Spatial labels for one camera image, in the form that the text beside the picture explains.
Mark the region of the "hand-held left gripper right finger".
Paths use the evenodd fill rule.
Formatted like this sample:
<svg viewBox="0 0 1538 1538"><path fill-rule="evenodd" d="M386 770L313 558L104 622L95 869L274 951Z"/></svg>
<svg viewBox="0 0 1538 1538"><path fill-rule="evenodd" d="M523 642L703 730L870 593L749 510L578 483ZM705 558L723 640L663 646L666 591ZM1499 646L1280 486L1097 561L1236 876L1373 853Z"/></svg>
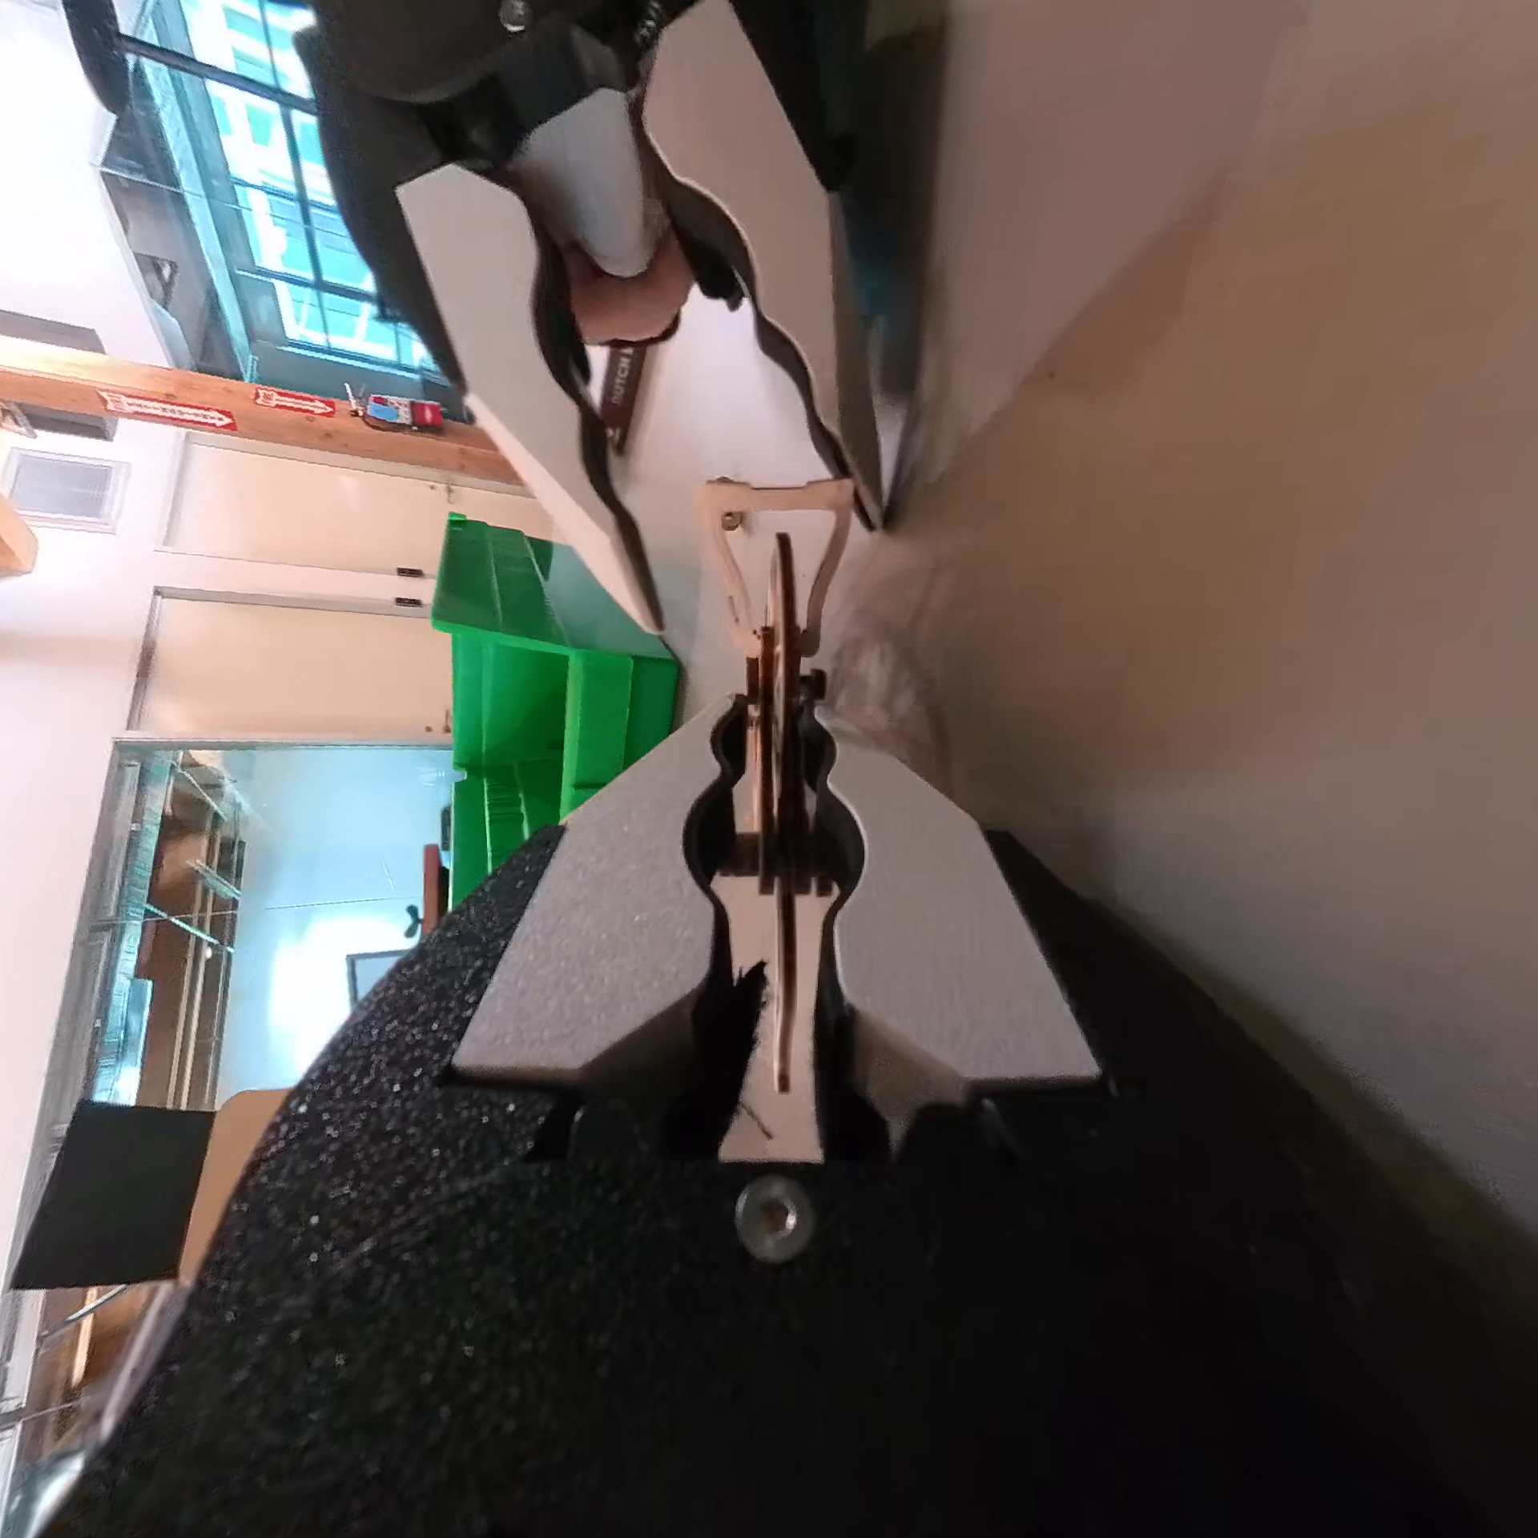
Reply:
<svg viewBox="0 0 1538 1538"><path fill-rule="evenodd" d="M859 873L833 915L851 1083L877 1113L1097 1083L1102 1067L981 825L820 704Z"/></svg>

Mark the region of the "large paned window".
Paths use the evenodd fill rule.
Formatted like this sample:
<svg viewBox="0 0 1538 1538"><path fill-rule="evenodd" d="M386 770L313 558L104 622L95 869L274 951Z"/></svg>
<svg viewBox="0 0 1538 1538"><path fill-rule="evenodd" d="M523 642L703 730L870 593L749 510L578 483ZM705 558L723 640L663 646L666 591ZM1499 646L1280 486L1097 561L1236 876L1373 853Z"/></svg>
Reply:
<svg viewBox="0 0 1538 1538"><path fill-rule="evenodd" d="M307 5L121 3L128 100L101 173L181 367L346 397L448 378L379 300L335 203L295 32Z"/></svg>

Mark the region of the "wall air vent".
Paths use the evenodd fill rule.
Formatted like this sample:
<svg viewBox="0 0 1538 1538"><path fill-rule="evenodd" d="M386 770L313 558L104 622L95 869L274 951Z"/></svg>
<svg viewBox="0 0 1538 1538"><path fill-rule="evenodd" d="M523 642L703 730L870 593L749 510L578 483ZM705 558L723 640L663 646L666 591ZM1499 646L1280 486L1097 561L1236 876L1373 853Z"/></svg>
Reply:
<svg viewBox="0 0 1538 1538"><path fill-rule="evenodd" d="M2 490L31 523L115 532L128 475L119 459L11 448Z"/></svg>

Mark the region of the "grey desk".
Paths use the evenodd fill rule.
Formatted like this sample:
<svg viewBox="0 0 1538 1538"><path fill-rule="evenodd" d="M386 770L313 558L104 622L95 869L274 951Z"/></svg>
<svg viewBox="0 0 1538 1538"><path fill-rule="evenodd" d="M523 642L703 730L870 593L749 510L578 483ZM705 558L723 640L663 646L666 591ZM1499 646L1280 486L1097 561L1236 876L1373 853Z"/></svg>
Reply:
<svg viewBox="0 0 1538 1538"><path fill-rule="evenodd" d="M1276 1063L1534 1534L1534 3L870 3L837 708Z"/></svg>

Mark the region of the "metal storage rack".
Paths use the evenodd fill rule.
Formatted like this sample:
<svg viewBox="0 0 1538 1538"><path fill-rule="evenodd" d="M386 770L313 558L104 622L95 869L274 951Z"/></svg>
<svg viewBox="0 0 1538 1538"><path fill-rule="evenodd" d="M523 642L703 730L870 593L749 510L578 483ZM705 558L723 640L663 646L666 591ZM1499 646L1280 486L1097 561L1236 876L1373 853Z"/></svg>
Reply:
<svg viewBox="0 0 1538 1538"><path fill-rule="evenodd" d="M227 752L132 763L126 849L108 917L97 1100L214 1109L234 972L245 805Z"/></svg>

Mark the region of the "green plastic bin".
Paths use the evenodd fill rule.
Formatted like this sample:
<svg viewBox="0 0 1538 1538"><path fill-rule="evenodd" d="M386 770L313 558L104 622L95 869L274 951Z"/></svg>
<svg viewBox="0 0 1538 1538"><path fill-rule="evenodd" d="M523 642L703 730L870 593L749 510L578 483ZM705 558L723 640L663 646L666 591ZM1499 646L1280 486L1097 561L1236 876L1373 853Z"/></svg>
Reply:
<svg viewBox="0 0 1538 1538"><path fill-rule="evenodd" d="M672 732L681 666L571 547L461 512L430 620L452 647L458 904Z"/></svg>

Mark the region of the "red fire extinguisher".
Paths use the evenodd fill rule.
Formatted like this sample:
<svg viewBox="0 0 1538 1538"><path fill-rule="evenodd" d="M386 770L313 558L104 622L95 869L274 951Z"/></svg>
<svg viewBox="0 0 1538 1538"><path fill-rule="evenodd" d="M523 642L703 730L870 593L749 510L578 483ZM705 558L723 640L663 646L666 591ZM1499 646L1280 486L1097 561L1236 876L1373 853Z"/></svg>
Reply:
<svg viewBox="0 0 1538 1538"><path fill-rule="evenodd" d="M403 397L361 391L346 386L351 413L368 428L393 433L441 435L447 417L439 402L426 397Z"/></svg>

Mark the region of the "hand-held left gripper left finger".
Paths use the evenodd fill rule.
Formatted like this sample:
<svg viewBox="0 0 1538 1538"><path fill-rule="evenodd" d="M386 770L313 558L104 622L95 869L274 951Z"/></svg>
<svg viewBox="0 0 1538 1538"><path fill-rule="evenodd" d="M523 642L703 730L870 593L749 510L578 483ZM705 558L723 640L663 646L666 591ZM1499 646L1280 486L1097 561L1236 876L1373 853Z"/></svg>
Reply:
<svg viewBox="0 0 1538 1538"><path fill-rule="evenodd" d="M692 1014L718 961L718 902L694 820L736 774L719 754L727 695L558 827L491 983L454 1050L472 1083L666 1098L688 1072Z"/></svg>

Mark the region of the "person's right hand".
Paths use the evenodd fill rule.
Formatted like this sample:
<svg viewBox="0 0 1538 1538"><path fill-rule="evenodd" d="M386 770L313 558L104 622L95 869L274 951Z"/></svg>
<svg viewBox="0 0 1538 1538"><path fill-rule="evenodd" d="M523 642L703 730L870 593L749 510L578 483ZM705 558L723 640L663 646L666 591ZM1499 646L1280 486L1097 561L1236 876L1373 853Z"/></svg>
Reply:
<svg viewBox="0 0 1538 1538"><path fill-rule="evenodd" d="M591 344L652 342L666 336L696 279L677 236L668 234L644 270L615 276L578 247L564 250L569 307Z"/></svg>

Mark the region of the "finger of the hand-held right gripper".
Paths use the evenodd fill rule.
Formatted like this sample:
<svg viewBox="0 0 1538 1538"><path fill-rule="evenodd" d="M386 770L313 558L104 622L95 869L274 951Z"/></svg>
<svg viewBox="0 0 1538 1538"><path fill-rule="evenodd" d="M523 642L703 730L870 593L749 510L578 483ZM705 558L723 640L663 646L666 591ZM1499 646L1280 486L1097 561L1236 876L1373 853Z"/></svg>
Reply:
<svg viewBox="0 0 1538 1538"><path fill-rule="evenodd" d="M397 201L476 422L610 596L661 635L659 591L611 479L560 250L509 186L461 164L406 182Z"/></svg>
<svg viewBox="0 0 1538 1538"><path fill-rule="evenodd" d="M694 3L663 29L642 133L679 234L738 281L822 464L851 481L859 519L882 527L870 344L840 199L805 155L736 3Z"/></svg>

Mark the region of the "wooden bicycle model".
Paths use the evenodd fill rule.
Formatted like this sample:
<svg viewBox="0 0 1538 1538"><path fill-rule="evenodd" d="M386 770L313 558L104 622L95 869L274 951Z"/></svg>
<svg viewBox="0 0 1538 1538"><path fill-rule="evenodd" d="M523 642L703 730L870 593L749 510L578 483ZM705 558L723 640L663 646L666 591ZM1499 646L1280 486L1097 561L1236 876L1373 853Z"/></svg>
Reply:
<svg viewBox="0 0 1538 1538"><path fill-rule="evenodd" d="M772 1003L771 1072L778 1092L796 1089L794 1048L815 1030L816 962L802 961L802 907L822 876L815 867L802 706L824 693L818 669L804 671L820 647L820 620L849 539L855 483L820 479L802 486L752 486L714 479L699 490L705 552L725 598L729 629L745 660L751 820L738 836L754 860L761 897L772 902L774 944L767 966ZM829 530L813 578L800 587L793 534L782 519L822 512Z"/></svg>

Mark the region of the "beige chair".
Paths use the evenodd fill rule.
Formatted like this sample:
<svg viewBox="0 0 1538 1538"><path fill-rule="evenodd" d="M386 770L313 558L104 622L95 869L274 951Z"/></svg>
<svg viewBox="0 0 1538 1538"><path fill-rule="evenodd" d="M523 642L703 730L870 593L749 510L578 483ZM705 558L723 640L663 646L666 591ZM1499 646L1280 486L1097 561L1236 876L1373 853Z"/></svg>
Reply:
<svg viewBox="0 0 1538 1538"><path fill-rule="evenodd" d="M209 1127L198 1189L188 1211L177 1283L192 1283L238 1182L289 1089L243 1089L216 1111Z"/></svg>

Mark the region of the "white door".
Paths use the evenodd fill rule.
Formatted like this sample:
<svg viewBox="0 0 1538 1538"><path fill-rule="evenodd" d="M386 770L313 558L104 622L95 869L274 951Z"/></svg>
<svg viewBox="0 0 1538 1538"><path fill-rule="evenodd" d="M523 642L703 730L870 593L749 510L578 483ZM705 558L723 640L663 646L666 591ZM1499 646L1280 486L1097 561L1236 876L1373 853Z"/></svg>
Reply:
<svg viewBox="0 0 1538 1538"><path fill-rule="evenodd" d="M188 433L161 547L249 563L432 578L448 517L553 539L520 488L436 470L379 468L346 455L296 457Z"/></svg>
<svg viewBox="0 0 1538 1538"><path fill-rule="evenodd" d="M421 605L157 589L128 730L201 743L447 741L450 642Z"/></svg>

